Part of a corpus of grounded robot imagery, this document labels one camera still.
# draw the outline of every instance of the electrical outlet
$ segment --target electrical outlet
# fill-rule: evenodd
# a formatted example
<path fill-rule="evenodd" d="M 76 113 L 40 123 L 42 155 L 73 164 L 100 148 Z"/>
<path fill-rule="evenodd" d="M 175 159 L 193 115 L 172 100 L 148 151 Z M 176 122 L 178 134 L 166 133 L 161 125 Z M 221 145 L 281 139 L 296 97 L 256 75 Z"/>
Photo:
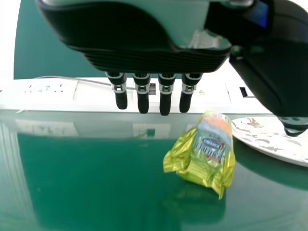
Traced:
<path fill-rule="evenodd" d="M 65 79 L 15 80 L 6 90 L 7 98 L 22 103 L 47 103 L 71 101 L 77 81 Z"/>

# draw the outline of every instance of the snack package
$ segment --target snack package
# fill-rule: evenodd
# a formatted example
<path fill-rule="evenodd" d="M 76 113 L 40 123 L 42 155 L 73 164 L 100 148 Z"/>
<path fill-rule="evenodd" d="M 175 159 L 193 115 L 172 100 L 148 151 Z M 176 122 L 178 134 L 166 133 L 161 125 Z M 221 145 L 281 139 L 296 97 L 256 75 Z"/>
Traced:
<path fill-rule="evenodd" d="M 185 132 L 164 158 L 164 172 L 212 188 L 222 198 L 235 167 L 230 119 L 205 112 L 197 127 Z"/>

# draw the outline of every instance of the white surface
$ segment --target white surface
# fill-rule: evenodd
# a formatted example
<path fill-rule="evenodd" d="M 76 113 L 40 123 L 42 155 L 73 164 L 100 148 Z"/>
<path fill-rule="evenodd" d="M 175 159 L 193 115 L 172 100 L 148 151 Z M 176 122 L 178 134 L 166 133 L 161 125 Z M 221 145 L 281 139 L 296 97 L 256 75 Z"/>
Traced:
<path fill-rule="evenodd" d="M 0 0 L 0 88 L 13 80 L 17 20 L 21 0 Z"/>
<path fill-rule="evenodd" d="M 308 167 L 308 132 L 285 134 L 275 117 L 249 117 L 232 121 L 233 136 L 257 151 L 292 164 Z"/>

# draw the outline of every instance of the white cable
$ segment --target white cable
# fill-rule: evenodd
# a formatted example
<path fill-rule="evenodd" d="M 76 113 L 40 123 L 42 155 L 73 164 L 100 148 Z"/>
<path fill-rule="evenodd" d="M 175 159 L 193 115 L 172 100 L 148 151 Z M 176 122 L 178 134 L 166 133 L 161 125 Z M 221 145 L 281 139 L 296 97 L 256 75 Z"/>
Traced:
<path fill-rule="evenodd" d="M 67 79 L 67 80 L 76 80 L 76 81 L 81 81 L 81 82 L 96 83 L 96 84 L 111 86 L 110 83 L 103 83 L 103 82 L 90 80 L 90 79 L 84 79 L 84 78 L 73 78 L 73 77 L 64 77 L 64 76 L 40 76 L 36 78 L 61 78 L 61 79 Z M 126 87 L 126 89 L 135 90 L 134 88 L 130 88 L 130 87 Z"/>

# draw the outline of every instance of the green backdrop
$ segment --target green backdrop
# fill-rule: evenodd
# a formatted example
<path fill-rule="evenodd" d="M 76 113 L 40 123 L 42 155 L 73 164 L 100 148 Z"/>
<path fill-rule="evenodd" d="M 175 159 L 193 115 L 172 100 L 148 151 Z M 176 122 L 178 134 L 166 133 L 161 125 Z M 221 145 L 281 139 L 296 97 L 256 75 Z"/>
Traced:
<path fill-rule="evenodd" d="M 21 1 L 16 45 L 14 79 L 39 76 L 105 77 L 85 58 L 62 44 L 43 19 L 34 0 Z"/>

